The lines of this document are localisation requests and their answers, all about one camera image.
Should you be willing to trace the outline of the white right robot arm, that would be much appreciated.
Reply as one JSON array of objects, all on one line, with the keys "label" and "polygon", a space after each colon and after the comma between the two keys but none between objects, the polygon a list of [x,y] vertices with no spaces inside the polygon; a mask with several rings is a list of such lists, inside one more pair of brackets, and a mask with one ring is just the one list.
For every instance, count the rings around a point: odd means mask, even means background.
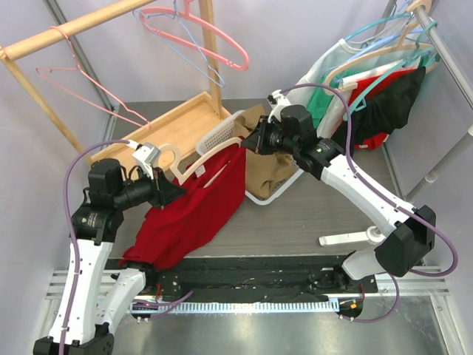
[{"label": "white right robot arm", "polygon": [[262,116],[242,146],[258,155],[292,155],[299,168],[342,193],[384,236],[376,246],[355,251],[343,261],[333,275],[337,289],[352,291],[362,278],[377,272],[402,277],[433,249],[435,234],[428,227],[435,224],[436,214],[431,208],[417,209],[398,200],[357,169],[337,143],[318,138],[303,106],[287,106],[280,117],[272,121]]}]

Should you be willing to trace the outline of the teal plastic hanger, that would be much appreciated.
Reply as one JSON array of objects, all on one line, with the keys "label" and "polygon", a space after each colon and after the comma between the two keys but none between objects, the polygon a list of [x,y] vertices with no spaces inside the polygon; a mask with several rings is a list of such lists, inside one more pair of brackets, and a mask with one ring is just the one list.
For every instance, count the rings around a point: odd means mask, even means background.
[{"label": "teal plastic hanger", "polygon": [[341,94],[346,90],[353,91],[357,89],[358,83],[354,81],[348,85],[339,85],[334,94],[341,99],[341,102],[344,105],[344,121],[350,121],[353,112],[365,108],[366,104],[364,103],[364,100],[366,96],[385,78],[388,78],[394,72],[401,69],[409,69],[411,64],[417,64],[419,67],[425,68],[427,73],[436,68],[440,61],[440,54],[438,54],[434,44],[423,42],[422,38],[427,36],[433,28],[437,27],[438,22],[431,19],[422,30],[420,30],[418,26],[419,23],[417,21],[406,24],[403,27],[402,33],[391,35],[390,37],[386,37],[371,44],[362,50],[360,55],[353,56],[352,59],[336,67],[329,73],[326,77],[326,84],[331,83],[340,72],[345,72],[349,68],[368,61],[371,58],[398,52],[404,54],[404,57],[388,70],[379,73],[371,72],[371,75],[375,80],[365,88],[351,104],[348,104],[347,100],[342,98]]}]

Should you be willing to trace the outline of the light blue hanger on rack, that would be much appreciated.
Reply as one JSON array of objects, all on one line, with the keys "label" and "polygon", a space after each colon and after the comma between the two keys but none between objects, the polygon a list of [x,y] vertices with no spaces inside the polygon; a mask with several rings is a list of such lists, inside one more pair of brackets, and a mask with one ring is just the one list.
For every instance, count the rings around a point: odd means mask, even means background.
[{"label": "light blue hanger on rack", "polygon": [[397,5],[397,11],[393,13],[393,19],[387,26],[388,35],[407,35],[420,26],[413,12],[407,11],[411,3],[412,1],[405,1],[402,5]]}]

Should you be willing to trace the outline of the tan cloth in basket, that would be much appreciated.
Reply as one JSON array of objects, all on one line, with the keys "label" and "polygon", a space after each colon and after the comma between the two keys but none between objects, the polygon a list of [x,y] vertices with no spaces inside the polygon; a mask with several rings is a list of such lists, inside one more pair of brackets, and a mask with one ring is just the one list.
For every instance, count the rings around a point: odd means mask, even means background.
[{"label": "tan cloth in basket", "polygon": [[[262,104],[251,107],[234,120],[233,136],[246,138],[256,128],[259,119],[265,115]],[[267,200],[277,185],[292,177],[295,168],[289,155],[274,153],[256,155],[246,150],[245,187],[254,196]]]}]

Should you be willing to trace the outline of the metal clothes rack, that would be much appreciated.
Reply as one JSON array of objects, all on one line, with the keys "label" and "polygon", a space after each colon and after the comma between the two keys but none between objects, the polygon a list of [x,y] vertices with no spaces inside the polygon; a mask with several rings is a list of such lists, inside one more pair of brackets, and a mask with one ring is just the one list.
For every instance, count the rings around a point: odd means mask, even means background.
[{"label": "metal clothes rack", "polygon": [[427,204],[458,249],[472,245],[472,102],[449,71],[472,84],[472,2],[435,1],[437,33],[450,61],[426,75],[409,123],[384,145],[398,193]]}]

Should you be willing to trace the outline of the black garment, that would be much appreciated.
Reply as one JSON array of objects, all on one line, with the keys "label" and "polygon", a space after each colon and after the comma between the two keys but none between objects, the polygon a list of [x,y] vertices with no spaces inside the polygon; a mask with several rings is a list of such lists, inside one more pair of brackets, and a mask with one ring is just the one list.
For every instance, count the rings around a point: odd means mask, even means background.
[{"label": "black garment", "polygon": [[426,69],[419,67],[393,81],[377,95],[365,98],[365,108],[351,114],[352,151],[377,149],[395,130],[407,125],[425,75]]}]

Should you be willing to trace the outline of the thick pink plastic hanger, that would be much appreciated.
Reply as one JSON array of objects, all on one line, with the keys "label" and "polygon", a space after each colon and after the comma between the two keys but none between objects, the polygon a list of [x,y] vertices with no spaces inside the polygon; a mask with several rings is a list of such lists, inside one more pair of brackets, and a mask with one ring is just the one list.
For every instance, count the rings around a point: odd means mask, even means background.
[{"label": "thick pink plastic hanger", "polygon": [[[185,26],[187,24],[191,24],[194,27],[199,27],[203,32],[203,39],[201,42],[197,41],[197,44],[202,47],[205,55],[207,56],[208,60],[213,60],[223,64],[235,71],[244,72],[249,68],[250,59],[249,55],[247,54],[246,50],[232,37],[230,37],[227,33],[222,31],[220,28],[216,27],[210,19],[204,19],[198,15],[195,15],[191,8],[192,1],[183,1],[183,5],[180,6],[177,4],[178,10],[180,11],[181,19]],[[151,10],[160,10],[166,13],[171,12],[171,7],[150,7]],[[147,20],[149,25],[154,29],[158,30],[159,34],[163,35],[171,35],[171,39],[182,39],[183,44],[187,44],[188,46],[191,45],[191,39],[186,34],[185,30],[182,28],[185,36],[179,37],[178,35],[174,35],[172,33],[168,33],[165,30],[160,30],[156,26],[152,24],[152,20],[158,20],[159,18],[167,18],[165,16],[160,17],[152,17]],[[233,60],[230,58],[225,57],[224,55],[220,54],[217,50],[217,39],[226,43],[230,46],[238,55],[239,58],[237,60]]]}]

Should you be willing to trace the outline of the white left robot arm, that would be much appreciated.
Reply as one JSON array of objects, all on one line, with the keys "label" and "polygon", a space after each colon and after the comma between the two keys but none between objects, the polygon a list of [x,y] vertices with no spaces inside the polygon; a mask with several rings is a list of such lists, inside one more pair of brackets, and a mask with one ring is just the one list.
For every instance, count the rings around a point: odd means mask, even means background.
[{"label": "white left robot arm", "polygon": [[84,201],[73,214],[69,270],[55,321],[35,341],[34,354],[111,354],[115,332],[132,300],[151,294],[157,276],[148,262],[127,262],[103,301],[98,299],[106,262],[123,213],[149,203],[163,208],[185,194],[159,167],[140,169],[137,180],[124,179],[116,159],[92,164]]}]

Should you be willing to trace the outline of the green garment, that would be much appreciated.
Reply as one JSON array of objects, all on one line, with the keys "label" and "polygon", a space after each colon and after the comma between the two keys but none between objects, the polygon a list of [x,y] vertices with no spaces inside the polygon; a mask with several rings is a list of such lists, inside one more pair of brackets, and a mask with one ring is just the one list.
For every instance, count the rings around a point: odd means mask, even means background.
[{"label": "green garment", "polygon": [[[409,69],[399,69],[393,72],[391,75],[386,77],[383,81],[377,84],[376,87],[372,88],[366,95],[366,98],[371,98],[374,95],[380,93],[384,88],[390,85],[393,81],[398,80],[402,76],[416,70],[419,67],[425,67],[427,72],[432,71],[435,68],[435,55],[429,53],[418,58],[418,62],[413,64]],[[348,75],[355,75],[360,71],[347,71],[342,75],[342,78]],[[351,104],[372,82],[376,80],[374,78],[368,78],[362,80],[359,83],[359,87],[352,92],[343,92],[345,100],[348,104]],[[308,104],[307,111],[309,111],[313,117],[314,127],[317,129],[317,134],[323,138],[331,137],[339,125],[343,122],[344,117],[344,106],[343,103],[335,95],[328,95],[322,88],[316,88],[313,91]]]}]

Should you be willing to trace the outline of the wooden clothes rack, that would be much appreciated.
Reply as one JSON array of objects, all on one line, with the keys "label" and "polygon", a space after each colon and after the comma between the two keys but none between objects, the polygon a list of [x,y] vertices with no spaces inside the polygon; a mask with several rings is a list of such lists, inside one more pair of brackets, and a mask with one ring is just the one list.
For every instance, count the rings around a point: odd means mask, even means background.
[{"label": "wooden clothes rack", "polygon": [[[152,20],[158,29],[174,24]],[[61,122],[88,146],[103,137],[109,115],[101,110],[98,89],[114,104],[184,100],[198,87],[197,70],[150,33],[132,13],[87,30],[80,40],[97,81],[74,71],[67,41],[60,41],[18,62],[25,77]],[[197,66],[200,54],[188,56]],[[72,144],[6,68],[1,68],[1,159],[18,163],[31,158],[42,167],[71,158]]]}]

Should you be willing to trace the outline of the white garment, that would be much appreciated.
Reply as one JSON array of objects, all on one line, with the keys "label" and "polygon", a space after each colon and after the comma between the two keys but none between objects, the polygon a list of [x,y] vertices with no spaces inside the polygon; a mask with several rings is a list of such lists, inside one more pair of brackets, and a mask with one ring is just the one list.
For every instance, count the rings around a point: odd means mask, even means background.
[{"label": "white garment", "polygon": [[[360,30],[338,40],[328,49],[298,81],[299,84],[326,84],[339,89],[346,100],[355,97],[354,90],[361,86],[361,80],[375,78],[391,70],[406,58],[409,50],[391,52],[369,58],[355,66],[344,69],[331,80],[329,74],[343,64],[363,55],[392,46],[410,23],[410,15],[389,16],[368,24]],[[318,136],[330,138],[343,121],[343,103],[337,96],[327,93],[321,87],[303,87],[287,94],[289,102],[301,104],[311,113]]]}]

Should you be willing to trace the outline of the red skirt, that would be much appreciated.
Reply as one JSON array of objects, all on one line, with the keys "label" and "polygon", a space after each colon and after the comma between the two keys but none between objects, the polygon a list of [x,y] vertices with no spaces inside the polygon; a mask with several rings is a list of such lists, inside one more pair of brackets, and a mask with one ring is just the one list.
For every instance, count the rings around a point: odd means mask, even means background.
[{"label": "red skirt", "polygon": [[150,208],[120,265],[148,263],[162,271],[209,243],[244,200],[245,164],[245,149],[236,144],[208,159],[202,174],[183,183],[184,196],[164,209]]}]

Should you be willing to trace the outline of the beige hanger on metal rack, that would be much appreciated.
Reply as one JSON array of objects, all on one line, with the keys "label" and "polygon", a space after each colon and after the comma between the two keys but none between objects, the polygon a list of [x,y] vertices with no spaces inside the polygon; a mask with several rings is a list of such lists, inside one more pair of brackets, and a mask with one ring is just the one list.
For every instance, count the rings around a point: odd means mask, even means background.
[{"label": "beige hanger on metal rack", "polygon": [[[361,95],[363,98],[376,84],[393,72],[404,68],[409,69],[413,64],[418,62],[419,57],[435,51],[431,44],[421,43],[420,35],[415,41],[406,41],[406,37],[409,34],[410,33],[407,35],[393,35],[392,39],[384,38],[372,45],[374,50],[365,49],[361,55],[356,55],[354,59],[331,70],[323,82],[323,84],[327,86],[324,91],[328,95],[352,92],[359,87],[359,83],[362,80],[376,77],[374,83],[370,84]],[[342,78],[342,75],[353,67],[358,67],[366,63],[371,64],[375,59],[379,59],[385,55],[391,55],[392,53],[400,53],[404,56],[400,57],[397,61],[391,61],[381,66],[374,66],[373,68],[362,70],[355,75],[348,75]]]}]

